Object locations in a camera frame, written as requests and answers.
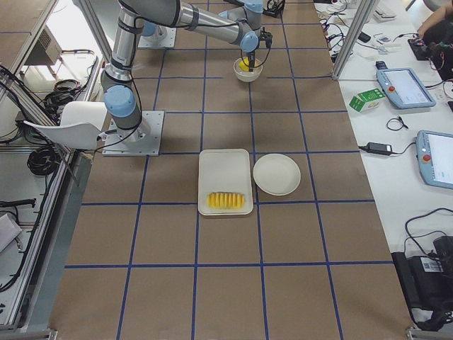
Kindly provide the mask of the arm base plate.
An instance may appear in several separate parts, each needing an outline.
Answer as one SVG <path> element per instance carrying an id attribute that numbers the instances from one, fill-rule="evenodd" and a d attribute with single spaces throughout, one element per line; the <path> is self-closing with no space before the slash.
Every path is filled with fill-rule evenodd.
<path id="1" fill-rule="evenodd" d="M 139 39 L 139 49 L 171 49 L 176 41 L 176 29 L 163 26 L 146 25 Z"/>
<path id="2" fill-rule="evenodd" d="M 140 157 L 158 156 L 161 145 L 161 133 L 164 124 L 164 114 L 159 111 L 143 111 L 142 122 L 137 130 L 129 137 L 125 130 L 117 129 L 114 120 L 110 119 L 109 130 L 115 130 L 105 139 L 107 147 L 102 148 L 106 157 Z"/>

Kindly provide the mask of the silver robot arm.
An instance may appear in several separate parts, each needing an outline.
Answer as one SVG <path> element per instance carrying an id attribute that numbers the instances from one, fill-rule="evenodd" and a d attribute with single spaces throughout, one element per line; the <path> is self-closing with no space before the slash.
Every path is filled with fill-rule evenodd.
<path id="1" fill-rule="evenodd" d="M 240 7 L 220 14 L 183 1 L 120 1 L 119 5 L 114 48 L 101 84 L 121 142 L 136 142 L 149 134 L 139 94 L 132 88 L 140 40 L 158 47 L 181 28 L 237 45 L 250 55 L 260 45 L 262 1 L 242 1 Z"/>
<path id="2" fill-rule="evenodd" d="M 244 6 L 246 9 L 254 13 L 263 12 L 262 0 L 225 0 L 225 2 L 234 4 L 236 6 Z"/>

